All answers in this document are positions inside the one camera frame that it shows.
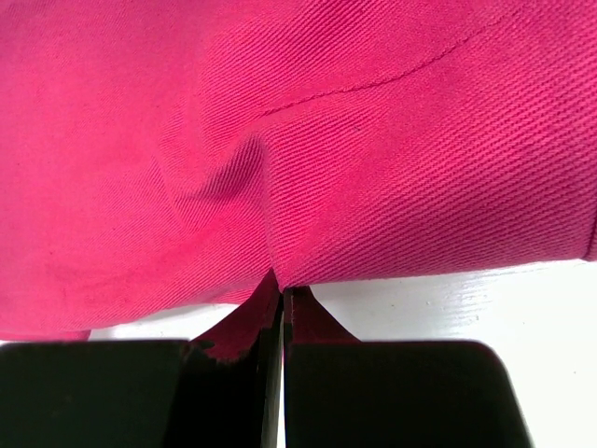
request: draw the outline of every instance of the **white surface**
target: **white surface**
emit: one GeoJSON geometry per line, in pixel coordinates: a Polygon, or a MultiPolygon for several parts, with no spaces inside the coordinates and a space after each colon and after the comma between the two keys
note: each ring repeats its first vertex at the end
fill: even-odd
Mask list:
{"type": "MultiPolygon", "coordinates": [[[[537,448],[597,447],[597,263],[320,285],[313,292],[363,340],[485,342],[507,366],[537,448]]],[[[94,331],[92,339],[192,338],[233,309],[167,311],[94,331]]]]}

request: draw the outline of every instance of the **pink fabric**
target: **pink fabric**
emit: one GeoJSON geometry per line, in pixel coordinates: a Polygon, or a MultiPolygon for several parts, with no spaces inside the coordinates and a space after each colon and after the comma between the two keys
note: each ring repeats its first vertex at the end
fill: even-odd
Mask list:
{"type": "Polygon", "coordinates": [[[0,151],[2,337],[595,259],[597,2],[0,0],[0,151]]]}

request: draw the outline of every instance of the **stitching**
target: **stitching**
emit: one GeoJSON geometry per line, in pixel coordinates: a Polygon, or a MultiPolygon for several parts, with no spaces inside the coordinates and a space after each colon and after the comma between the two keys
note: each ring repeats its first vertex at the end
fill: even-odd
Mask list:
{"type": "Polygon", "coordinates": [[[406,70],[398,75],[392,75],[390,77],[385,77],[382,79],[376,79],[374,81],[370,81],[369,83],[366,84],[360,84],[357,86],[352,86],[352,87],[343,87],[343,88],[339,88],[339,89],[335,89],[335,90],[331,90],[331,91],[323,91],[323,92],[319,92],[316,93],[312,96],[308,96],[306,98],[301,98],[299,100],[293,101],[291,103],[287,103],[285,105],[280,105],[278,107],[274,107],[272,109],[266,110],[261,117],[267,117],[269,115],[275,114],[276,112],[280,112],[286,109],[289,109],[291,107],[294,107],[295,105],[302,105],[304,103],[309,103],[312,100],[317,100],[319,98],[324,98],[330,95],[335,95],[335,94],[339,94],[339,93],[350,93],[353,91],[363,91],[366,89],[371,89],[374,87],[380,87],[383,86],[385,84],[390,84],[392,82],[398,81],[400,79],[402,79],[403,77],[407,77],[409,75],[412,75],[416,72],[418,72],[419,70],[423,70],[425,67],[431,65],[432,63],[436,63],[437,61],[440,61],[441,59],[445,58],[446,56],[448,56],[449,54],[453,53],[454,51],[456,51],[457,49],[459,49],[460,47],[464,46],[466,43],[468,43],[471,39],[477,37],[478,35],[482,35],[484,34],[486,31],[488,31],[489,29],[500,25],[503,21],[512,19],[514,17],[516,17],[517,15],[519,15],[521,13],[521,11],[524,9],[524,7],[519,7],[516,10],[514,10],[513,12],[510,12],[508,14],[505,14],[503,16],[501,16],[500,18],[498,18],[497,20],[490,22],[486,25],[483,25],[482,27],[480,27],[476,32],[474,32],[471,35],[468,35],[467,37],[464,37],[462,39],[457,40],[456,42],[454,42],[451,46],[447,47],[446,49],[444,49],[442,52],[440,52],[437,56],[426,60],[426,61],[422,61],[420,63],[418,63],[417,65],[415,65],[413,68],[411,68],[410,70],[406,70]]]}

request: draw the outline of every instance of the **white table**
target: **white table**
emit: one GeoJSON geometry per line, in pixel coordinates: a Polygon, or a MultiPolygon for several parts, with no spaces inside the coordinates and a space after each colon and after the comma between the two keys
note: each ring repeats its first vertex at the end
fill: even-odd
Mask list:
{"type": "MultiPolygon", "coordinates": [[[[597,447],[592,426],[597,417],[597,263],[540,263],[312,289],[362,340],[464,338],[488,344],[506,364],[537,448],[597,447]]],[[[234,308],[162,312],[94,331],[92,339],[193,338],[234,308]]],[[[284,446],[283,431],[279,441],[284,446]]]]}

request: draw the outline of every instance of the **seam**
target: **seam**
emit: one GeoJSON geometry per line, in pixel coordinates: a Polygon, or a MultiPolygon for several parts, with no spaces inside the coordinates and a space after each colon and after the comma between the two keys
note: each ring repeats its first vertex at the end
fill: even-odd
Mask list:
{"type": "Polygon", "coordinates": [[[261,117],[267,117],[269,115],[275,114],[276,112],[281,112],[283,110],[289,109],[291,107],[294,107],[295,105],[302,105],[304,103],[309,103],[310,101],[313,100],[317,100],[320,98],[325,98],[327,96],[330,95],[336,95],[336,94],[341,94],[341,93],[350,93],[353,91],[363,91],[366,89],[371,89],[374,87],[380,87],[380,86],[384,86],[386,84],[390,84],[392,82],[396,82],[399,81],[400,79],[404,78],[404,77],[408,77],[410,75],[413,75],[414,73],[423,70],[425,67],[436,63],[437,61],[440,61],[441,59],[445,58],[446,56],[448,56],[449,54],[453,53],[454,51],[456,51],[457,49],[459,49],[460,47],[464,46],[466,43],[468,43],[471,39],[477,37],[478,35],[482,35],[485,32],[487,32],[488,30],[499,26],[503,21],[512,19],[516,16],[518,16],[522,10],[525,9],[525,6],[522,7],[518,7],[516,10],[514,10],[513,12],[507,13],[503,16],[500,16],[498,19],[496,19],[495,21],[492,21],[490,23],[487,23],[483,26],[481,26],[477,31],[473,32],[471,35],[468,35],[462,39],[456,40],[456,42],[454,42],[452,45],[450,45],[449,47],[447,47],[446,49],[444,49],[443,51],[441,51],[437,56],[425,60],[425,61],[421,61],[420,63],[416,64],[414,67],[412,67],[409,70],[406,70],[402,73],[399,73],[397,75],[391,75],[389,77],[383,77],[381,79],[375,79],[373,81],[370,81],[368,83],[365,84],[359,84],[356,86],[351,86],[351,87],[342,87],[342,88],[338,88],[338,89],[334,89],[331,91],[322,91],[319,93],[316,93],[314,95],[305,97],[305,98],[301,98],[299,100],[293,101],[291,103],[287,103],[285,105],[280,105],[278,107],[274,107],[272,109],[266,110],[263,114],[261,114],[261,117]]]}

